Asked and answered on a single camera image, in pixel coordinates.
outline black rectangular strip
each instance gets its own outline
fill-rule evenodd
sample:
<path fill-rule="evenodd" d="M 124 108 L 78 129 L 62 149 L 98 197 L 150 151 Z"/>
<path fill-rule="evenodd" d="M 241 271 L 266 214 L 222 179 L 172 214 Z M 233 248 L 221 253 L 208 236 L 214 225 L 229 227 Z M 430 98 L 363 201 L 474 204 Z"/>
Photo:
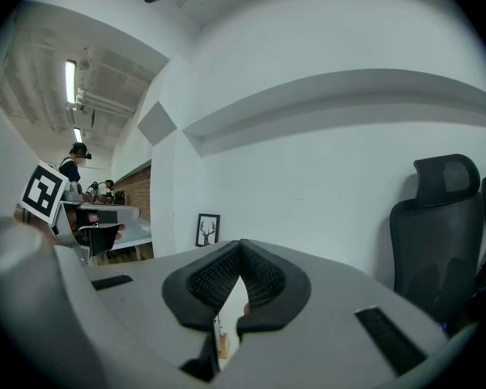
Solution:
<path fill-rule="evenodd" d="M 133 279 L 130 276 L 123 274 L 121 276 L 111 276 L 103 280 L 92 281 L 92 285 L 97 291 L 100 291 L 101 289 L 110 289 L 131 281 Z"/>
<path fill-rule="evenodd" d="M 380 309 L 358 311 L 355 316 L 399 375 L 425 360 L 426 356 Z"/>

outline brick wall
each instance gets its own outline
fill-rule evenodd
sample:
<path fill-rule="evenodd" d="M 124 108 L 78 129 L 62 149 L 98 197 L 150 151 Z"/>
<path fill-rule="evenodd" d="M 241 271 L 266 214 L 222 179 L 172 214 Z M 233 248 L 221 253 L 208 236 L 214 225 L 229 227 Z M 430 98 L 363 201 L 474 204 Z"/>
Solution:
<path fill-rule="evenodd" d="M 135 206 L 140 210 L 140 217 L 151 220 L 149 210 L 149 185 L 151 181 L 151 166 L 140 170 L 138 173 L 116 183 L 113 193 L 124 190 L 124 199 L 127 206 Z M 144 259 L 153 258 L 152 244 L 141 246 L 141 254 Z"/>

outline deer picture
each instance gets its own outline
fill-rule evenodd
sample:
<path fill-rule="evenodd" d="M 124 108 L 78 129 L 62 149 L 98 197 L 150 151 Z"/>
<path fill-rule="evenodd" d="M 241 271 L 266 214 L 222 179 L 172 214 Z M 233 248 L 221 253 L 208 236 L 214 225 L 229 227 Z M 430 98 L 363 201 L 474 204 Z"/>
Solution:
<path fill-rule="evenodd" d="M 203 245 L 204 246 L 210 245 L 211 243 L 209 242 L 209 236 L 216 232 L 216 226 L 214 225 L 214 222 L 212 222 L 212 230 L 208 229 L 205 232 L 205 230 L 203 230 L 203 220 L 202 220 L 202 223 L 200 224 L 200 232 L 203 235 Z"/>

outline ceiling light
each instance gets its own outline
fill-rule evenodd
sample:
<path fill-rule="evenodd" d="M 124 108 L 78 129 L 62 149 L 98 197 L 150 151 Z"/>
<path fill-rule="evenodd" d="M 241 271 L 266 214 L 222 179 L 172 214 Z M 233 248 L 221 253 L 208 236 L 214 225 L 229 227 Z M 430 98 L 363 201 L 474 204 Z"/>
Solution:
<path fill-rule="evenodd" d="M 78 143 L 82 143 L 83 139 L 81 138 L 81 130 L 79 128 L 74 128 L 74 135 L 75 135 L 75 140 Z"/>
<path fill-rule="evenodd" d="M 65 63 L 66 100 L 75 103 L 75 61 L 68 60 Z"/>

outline dark shirt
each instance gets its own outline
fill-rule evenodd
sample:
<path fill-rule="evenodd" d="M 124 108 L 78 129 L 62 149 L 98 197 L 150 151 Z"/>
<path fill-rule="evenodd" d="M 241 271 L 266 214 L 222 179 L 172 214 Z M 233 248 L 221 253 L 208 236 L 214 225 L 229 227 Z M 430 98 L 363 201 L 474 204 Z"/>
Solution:
<path fill-rule="evenodd" d="M 68 177 L 70 182 L 78 182 L 81 176 L 79 176 L 78 166 L 74 161 L 69 161 L 59 168 L 59 173 Z"/>

